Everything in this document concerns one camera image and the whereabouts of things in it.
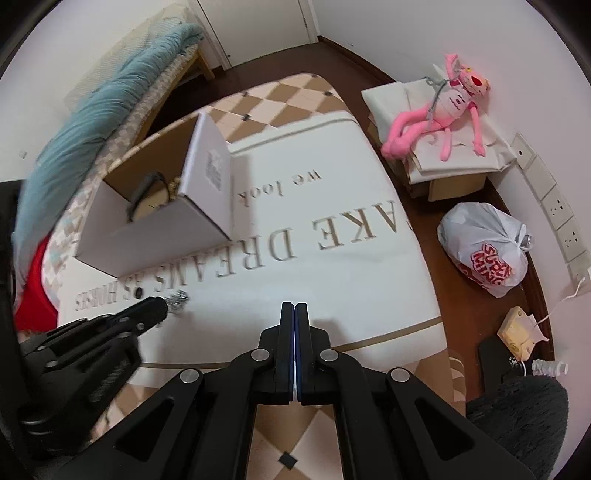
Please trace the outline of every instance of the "pink stuffed animal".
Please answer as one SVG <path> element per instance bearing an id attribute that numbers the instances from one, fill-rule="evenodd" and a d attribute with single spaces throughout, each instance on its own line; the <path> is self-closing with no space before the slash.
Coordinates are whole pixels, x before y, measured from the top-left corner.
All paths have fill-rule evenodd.
<path id="1" fill-rule="evenodd" d="M 469 67 L 460 65 L 457 55 L 446 55 L 446 70 L 451 88 L 440 92 L 435 100 L 434 109 L 432 103 L 428 103 L 418 110 L 402 112 L 395 118 L 390 127 L 388 139 L 382 145 L 382 155 L 385 158 L 403 158 L 410 152 L 412 144 L 420 135 L 444 130 L 444 144 L 440 159 L 447 161 L 452 153 L 450 125 L 466 110 L 470 110 L 474 126 L 474 152 L 481 157 L 486 156 L 475 99 L 485 96 L 491 86 L 482 75 Z M 403 133 L 404 127 L 410 123 L 413 124 Z"/>

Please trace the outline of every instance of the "red fabric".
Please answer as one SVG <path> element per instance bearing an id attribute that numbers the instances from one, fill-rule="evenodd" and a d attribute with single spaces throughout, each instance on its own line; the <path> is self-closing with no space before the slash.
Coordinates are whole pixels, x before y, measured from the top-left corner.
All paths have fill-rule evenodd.
<path id="1" fill-rule="evenodd" d="M 39 244 L 33 257 L 21 303 L 14 314 L 17 330 L 47 332 L 57 327 L 57 310 L 45 295 L 41 284 L 41 265 L 48 242 L 49 235 Z"/>

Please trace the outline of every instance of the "triangular cutout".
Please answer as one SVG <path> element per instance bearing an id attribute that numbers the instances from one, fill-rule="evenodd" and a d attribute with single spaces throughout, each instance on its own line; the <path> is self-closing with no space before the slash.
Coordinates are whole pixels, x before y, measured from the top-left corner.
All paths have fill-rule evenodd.
<path id="1" fill-rule="evenodd" d="M 474 448 L 474 440 L 425 399 L 416 399 L 415 405 L 441 460 L 451 460 Z"/>
<path id="2" fill-rule="evenodd" d="M 146 462 L 152 455 L 173 406 L 174 401 L 171 398 L 164 400 L 142 422 L 122 436 L 115 448 L 141 462 Z"/>

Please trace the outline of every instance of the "blue comforter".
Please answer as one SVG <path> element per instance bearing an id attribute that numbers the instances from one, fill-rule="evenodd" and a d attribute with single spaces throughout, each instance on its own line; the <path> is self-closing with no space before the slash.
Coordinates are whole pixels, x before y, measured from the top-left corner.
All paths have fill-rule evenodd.
<path id="1" fill-rule="evenodd" d="M 180 24 L 158 37 L 80 102 L 37 158 L 18 202 L 12 236 L 17 291 L 21 291 L 39 243 L 53 229 L 109 136 L 160 73 L 186 47 L 203 38 L 196 24 Z"/>

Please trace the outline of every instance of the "tied plastic bag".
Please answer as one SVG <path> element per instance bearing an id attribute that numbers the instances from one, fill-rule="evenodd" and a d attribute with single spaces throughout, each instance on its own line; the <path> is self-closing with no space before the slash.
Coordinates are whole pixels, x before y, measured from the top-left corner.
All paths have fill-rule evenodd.
<path id="1" fill-rule="evenodd" d="M 489 203 L 459 203 L 441 219 L 437 237 L 456 267 L 497 298 L 525 277 L 527 227 Z"/>

